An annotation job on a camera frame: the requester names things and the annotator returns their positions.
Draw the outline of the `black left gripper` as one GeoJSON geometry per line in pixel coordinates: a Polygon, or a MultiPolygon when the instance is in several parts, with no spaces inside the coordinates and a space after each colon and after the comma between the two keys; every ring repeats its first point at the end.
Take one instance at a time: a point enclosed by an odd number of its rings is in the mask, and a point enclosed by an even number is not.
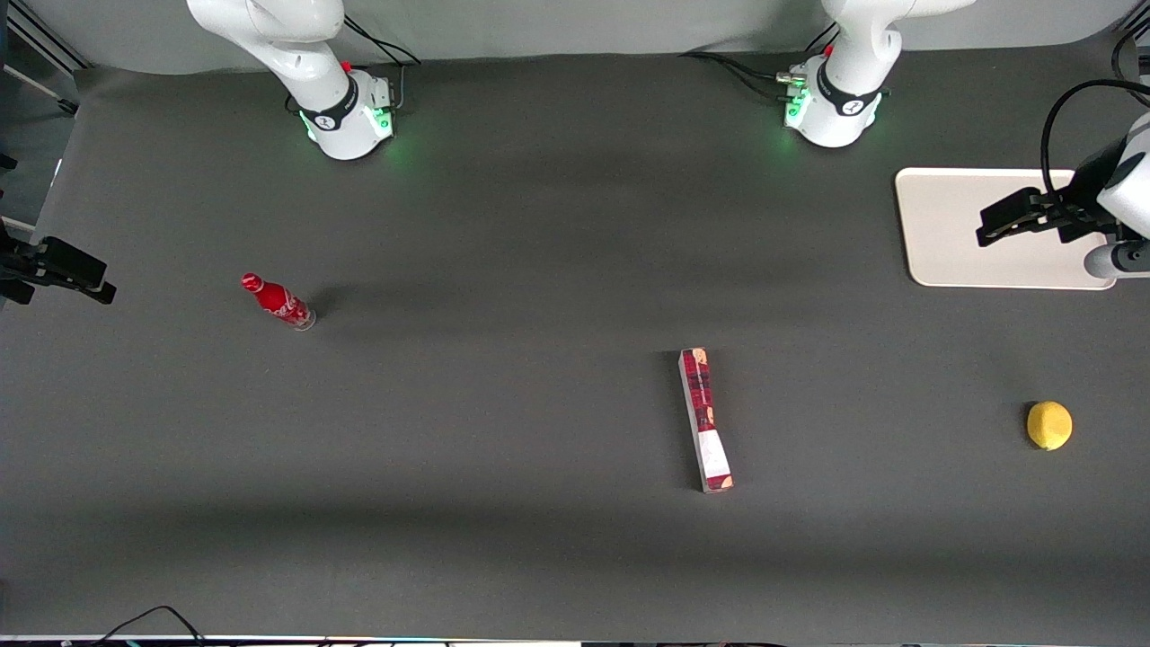
{"type": "Polygon", "coordinates": [[[1064,244],[1095,233],[1113,241],[1120,234],[1120,225],[1098,202],[1103,188],[1103,184],[1096,187],[1070,184],[1046,195],[1038,188],[1019,188],[980,211],[982,225],[975,230],[977,246],[988,247],[1011,236],[1048,230],[1056,230],[1064,244]]]}

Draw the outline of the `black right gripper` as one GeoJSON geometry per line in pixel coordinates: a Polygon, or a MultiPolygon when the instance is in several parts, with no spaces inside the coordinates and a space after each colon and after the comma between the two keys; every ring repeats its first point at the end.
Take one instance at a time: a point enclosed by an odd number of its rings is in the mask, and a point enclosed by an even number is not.
{"type": "Polygon", "coordinates": [[[32,279],[37,278],[34,255],[38,254],[38,270],[55,286],[70,288],[86,295],[97,303],[110,306],[116,296],[114,284],[103,279],[107,263],[94,255],[78,249],[54,236],[45,236],[40,244],[28,242],[13,237],[6,225],[1,226],[1,296],[8,302],[28,306],[34,296],[32,279]]]}

